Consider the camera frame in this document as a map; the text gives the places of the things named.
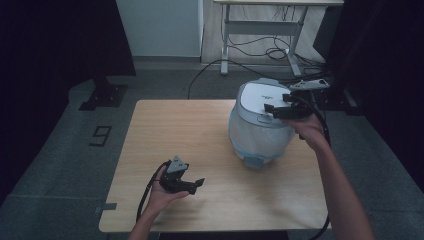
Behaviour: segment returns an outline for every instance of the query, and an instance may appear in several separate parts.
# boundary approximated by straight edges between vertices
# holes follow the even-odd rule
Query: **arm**
[[[128,240],[147,240],[153,221],[169,203],[189,195],[188,192],[167,193],[159,184],[160,176],[166,167],[162,167],[152,185],[149,201],[140,218],[131,231]]]
[[[365,210],[322,134],[317,117],[284,123],[291,125],[315,151],[336,239],[375,239]]]

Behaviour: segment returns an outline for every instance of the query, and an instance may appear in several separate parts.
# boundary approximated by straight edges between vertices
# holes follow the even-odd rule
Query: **floor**
[[[69,92],[70,103],[62,118],[0,208],[1,240],[127,238],[128,233],[100,232],[98,223],[136,102],[142,99],[185,99],[194,79],[192,98],[234,99],[240,84],[261,77],[241,69],[224,77],[216,66],[201,72],[206,63],[220,58],[222,43],[217,24],[221,19],[221,8],[213,5],[212,0],[205,0],[205,9],[209,10],[205,11],[203,64],[136,62],[136,77],[110,78],[111,83],[129,86],[119,108],[78,111],[94,89],[91,81]],[[245,6],[244,11],[241,6],[234,10],[238,15],[232,17],[248,19],[260,16],[273,19],[279,11],[276,8],[263,9],[268,13],[262,15],[255,13],[251,6]],[[291,12],[292,7],[289,7],[287,16],[290,18]],[[310,9],[307,15],[309,24],[305,24],[297,48],[299,54],[317,61],[322,59],[308,46],[312,46],[323,12],[321,8]],[[231,39],[239,43],[255,38],[234,36]],[[273,47],[273,42],[255,42],[243,47],[251,53],[263,53]],[[284,62],[269,57],[245,57],[237,51],[230,52],[230,59],[252,65],[284,65]],[[277,71],[267,74],[290,77],[287,68],[281,69],[283,75]],[[377,239],[422,239],[424,195],[390,148],[363,116],[329,111],[326,118],[333,149],[366,208]],[[111,136],[103,147],[90,146],[98,141],[93,137],[98,126],[112,127]],[[290,240],[300,240],[309,239],[315,233],[316,230],[312,229],[289,230],[288,236]],[[158,234],[154,233],[150,239],[157,238]],[[322,239],[334,239],[331,230]]]

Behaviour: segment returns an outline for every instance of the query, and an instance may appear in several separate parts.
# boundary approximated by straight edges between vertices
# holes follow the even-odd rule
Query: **desk leg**
[[[224,46],[221,52],[221,75],[228,74],[228,28],[227,24],[230,21],[230,5],[225,5],[225,20],[224,20]]]
[[[303,8],[302,15],[300,16],[297,29],[296,29],[296,34],[293,37],[293,41],[290,45],[290,48],[286,49],[287,59],[289,60],[290,66],[295,76],[302,75],[302,73],[300,72],[296,57],[294,56],[294,53],[296,50],[297,42],[299,41],[300,33],[302,32],[302,28],[305,22],[305,17],[307,12],[308,12],[308,6],[305,6]]]

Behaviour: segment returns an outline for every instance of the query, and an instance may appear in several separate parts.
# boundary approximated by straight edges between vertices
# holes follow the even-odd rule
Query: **black stand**
[[[94,78],[96,88],[87,102],[83,102],[80,111],[94,111],[96,107],[119,107],[127,85],[111,85],[106,77]]]

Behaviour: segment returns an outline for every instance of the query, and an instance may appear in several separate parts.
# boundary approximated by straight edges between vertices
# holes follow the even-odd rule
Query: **rice cooker lid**
[[[284,127],[279,119],[274,119],[271,114],[265,112],[264,104],[274,107],[289,107],[290,104],[283,101],[283,94],[289,94],[290,90],[276,80],[259,79],[244,85],[238,96],[240,116],[253,124],[264,127]]]

